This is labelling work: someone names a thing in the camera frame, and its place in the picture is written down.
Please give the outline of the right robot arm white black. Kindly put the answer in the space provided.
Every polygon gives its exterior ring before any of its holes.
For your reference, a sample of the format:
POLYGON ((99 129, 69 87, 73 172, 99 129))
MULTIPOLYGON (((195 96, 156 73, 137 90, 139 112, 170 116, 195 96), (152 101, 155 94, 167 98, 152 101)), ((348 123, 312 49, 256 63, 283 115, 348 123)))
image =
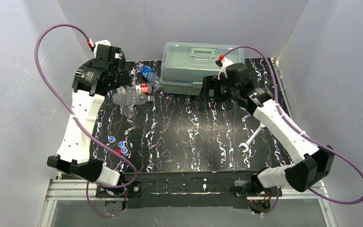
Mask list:
POLYGON ((288 152, 292 164, 265 168, 251 176, 249 190, 257 193, 272 187, 291 186, 304 192, 327 176, 334 154, 304 138, 305 133, 294 130, 294 122, 283 111, 278 111, 273 93, 259 86, 243 63, 223 65, 218 76, 205 76, 200 96, 208 101, 210 90, 216 101, 233 100, 245 108, 267 128, 288 152))

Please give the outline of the clear unlabelled plastic bottle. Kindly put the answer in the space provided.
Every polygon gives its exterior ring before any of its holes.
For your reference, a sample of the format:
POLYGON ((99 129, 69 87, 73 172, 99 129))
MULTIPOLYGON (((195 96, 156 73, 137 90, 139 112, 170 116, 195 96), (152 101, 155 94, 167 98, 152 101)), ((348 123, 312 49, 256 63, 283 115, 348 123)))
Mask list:
POLYGON ((136 114, 134 105, 120 105, 121 113, 127 118, 133 118, 136 114))

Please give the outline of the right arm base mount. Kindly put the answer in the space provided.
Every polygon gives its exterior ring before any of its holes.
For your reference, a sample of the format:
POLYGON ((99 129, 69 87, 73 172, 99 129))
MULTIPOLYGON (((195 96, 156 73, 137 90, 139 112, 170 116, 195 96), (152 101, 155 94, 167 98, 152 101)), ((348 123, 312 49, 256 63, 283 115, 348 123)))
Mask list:
POLYGON ((231 187, 231 193, 236 197, 254 197, 248 199, 251 213, 264 216, 276 208, 282 190, 279 187, 263 188, 251 180, 237 180, 231 187))

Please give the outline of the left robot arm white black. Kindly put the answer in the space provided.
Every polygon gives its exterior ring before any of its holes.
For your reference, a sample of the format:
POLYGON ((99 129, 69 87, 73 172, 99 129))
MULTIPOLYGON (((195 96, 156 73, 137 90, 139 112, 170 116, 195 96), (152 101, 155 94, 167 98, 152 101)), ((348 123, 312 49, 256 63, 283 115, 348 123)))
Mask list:
POLYGON ((110 89, 118 88, 115 65, 91 59, 82 64, 73 80, 68 124, 57 153, 47 158, 47 166, 107 188, 120 188, 121 174, 90 156, 98 112, 110 89))

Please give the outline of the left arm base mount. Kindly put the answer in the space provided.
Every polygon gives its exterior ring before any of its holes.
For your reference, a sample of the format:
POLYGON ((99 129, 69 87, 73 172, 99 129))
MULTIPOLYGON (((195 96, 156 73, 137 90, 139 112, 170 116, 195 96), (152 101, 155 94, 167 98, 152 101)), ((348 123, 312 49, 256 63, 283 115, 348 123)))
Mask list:
POLYGON ((95 197, 97 198, 140 198, 142 182, 135 181, 131 185, 122 188, 104 188, 97 186, 95 197))

